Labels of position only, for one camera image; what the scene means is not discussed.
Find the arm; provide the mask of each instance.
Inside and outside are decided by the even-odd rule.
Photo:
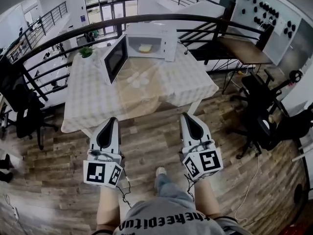
[[[120,225],[118,194],[115,189],[101,187],[97,213],[97,230],[114,231]]]
[[[211,218],[221,216],[220,205],[214,196],[209,178],[206,177],[195,184],[196,209]]]

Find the potted plant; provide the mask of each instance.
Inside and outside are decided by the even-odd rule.
[[[79,50],[80,55],[82,58],[87,58],[92,55],[93,48],[92,47],[83,47]]]

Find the white tablecloth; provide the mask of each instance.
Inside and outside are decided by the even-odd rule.
[[[131,57],[116,80],[106,85],[96,48],[89,60],[74,57],[68,80],[62,132],[98,126],[110,117],[119,120],[153,113],[161,102],[182,106],[212,96],[218,86],[185,47],[177,46],[174,62]]]

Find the table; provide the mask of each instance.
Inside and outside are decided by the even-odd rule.
[[[236,65],[235,71],[233,72],[226,86],[225,84],[226,84],[227,73],[225,74],[225,82],[224,82],[223,91],[222,91],[223,94],[226,88],[228,87],[231,79],[233,78],[233,75],[236,72],[236,70],[241,69],[243,65],[247,65],[247,66],[260,65],[257,71],[258,73],[261,65],[272,64],[272,61],[260,49],[258,49],[251,41],[244,41],[244,40],[225,38],[225,37],[218,38],[218,41],[221,42],[238,59],[238,63]]]
[[[174,62],[157,58],[129,58],[116,80],[106,85],[99,72],[106,48],[95,48],[90,59],[74,57],[68,79],[62,132],[89,128],[111,117],[119,120],[151,114],[162,102],[174,106],[191,103],[194,113],[201,100],[212,96],[218,86],[206,74],[203,64],[185,47],[177,46]]]

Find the person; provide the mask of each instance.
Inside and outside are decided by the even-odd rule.
[[[0,169],[6,169],[9,170],[10,168],[10,156],[9,154],[6,154],[4,160],[0,160]],[[5,181],[9,183],[13,178],[13,173],[9,172],[7,174],[0,171],[0,181]]]
[[[120,223],[118,194],[101,187],[97,231],[93,235],[250,235],[235,219],[222,216],[208,177],[195,183],[195,202],[156,170],[157,198],[136,203]]]

